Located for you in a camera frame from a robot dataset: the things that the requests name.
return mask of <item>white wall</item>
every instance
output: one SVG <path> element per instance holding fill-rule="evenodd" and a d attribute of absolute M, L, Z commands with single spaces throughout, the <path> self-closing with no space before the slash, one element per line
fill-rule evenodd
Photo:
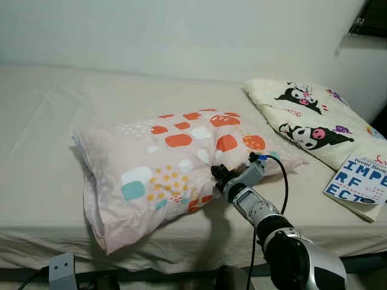
<path fill-rule="evenodd" d="M 349 39 L 363 0 L 0 0 L 0 62 L 333 87 L 366 120 L 387 99 L 384 39 Z"/>

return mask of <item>beige bed sheet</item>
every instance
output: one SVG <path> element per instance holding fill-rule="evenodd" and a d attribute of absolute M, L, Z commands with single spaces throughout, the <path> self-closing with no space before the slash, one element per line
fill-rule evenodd
<path fill-rule="evenodd" d="M 78 272 L 247 266 L 252 227 L 222 199 L 110 256 L 95 243 L 83 215 L 83 165 L 72 132 L 211 107 L 262 118 L 237 83 L 0 66 L 0 268 L 39 268 L 66 251 L 76 255 Z M 293 225 L 341 256 L 386 251 L 386 208 L 373 224 L 362 221 L 321 193 L 333 171 L 287 145 L 310 163 L 289 173 L 285 215 Z M 281 178 L 266 178 L 256 189 L 281 207 Z M 263 262 L 258 250 L 255 263 Z"/>

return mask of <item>kuromi print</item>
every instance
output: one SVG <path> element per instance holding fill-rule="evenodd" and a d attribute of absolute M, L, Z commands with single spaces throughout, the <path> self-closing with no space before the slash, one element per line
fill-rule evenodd
<path fill-rule="evenodd" d="M 336 145 L 346 141 L 354 141 L 353 138 L 348 138 L 324 127 L 292 127 L 290 124 L 285 123 L 280 125 L 279 132 L 307 150 L 315 150 L 327 144 Z"/>
<path fill-rule="evenodd" d="M 328 88 L 327 93 L 329 93 L 330 96 L 338 99 L 340 102 L 342 102 L 345 106 L 348 106 L 347 103 L 345 103 L 344 99 L 336 92 L 334 92 L 332 89 Z"/>
<path fill-rule="evenodd" d="M 275 98 L 275 100 L 290 101 L 305 106 L 321 115 L 321 109 L 317 106 L 318 101 L 312 97 L 312 88 L 310 86 L 297 83 L 287 84 L 291 85 L 291 87 L 286 89 L 284 94 Z"/>

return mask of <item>book cover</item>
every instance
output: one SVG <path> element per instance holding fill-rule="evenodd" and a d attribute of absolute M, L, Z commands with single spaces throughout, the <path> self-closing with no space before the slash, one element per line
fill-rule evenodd
<path fill-rule="evenodd" d="M 387 167 L 351 155 L 328 183 L 324 193 L 372 222 L 387 200 Z"/>

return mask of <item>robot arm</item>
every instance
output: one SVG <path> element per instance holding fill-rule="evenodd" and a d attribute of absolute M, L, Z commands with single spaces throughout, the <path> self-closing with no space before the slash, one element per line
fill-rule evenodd
<path fill-rule="evenodd" d="M 211 171 L 222 195 L 256 228 L 274 285 L 278 289 L 344 290 L 346 273 L 341 260 L 307 239 L 251 188 L 263 177 L 263 159 L 250 154 L 251 165 L 240 175 L 223 165 Z"/>

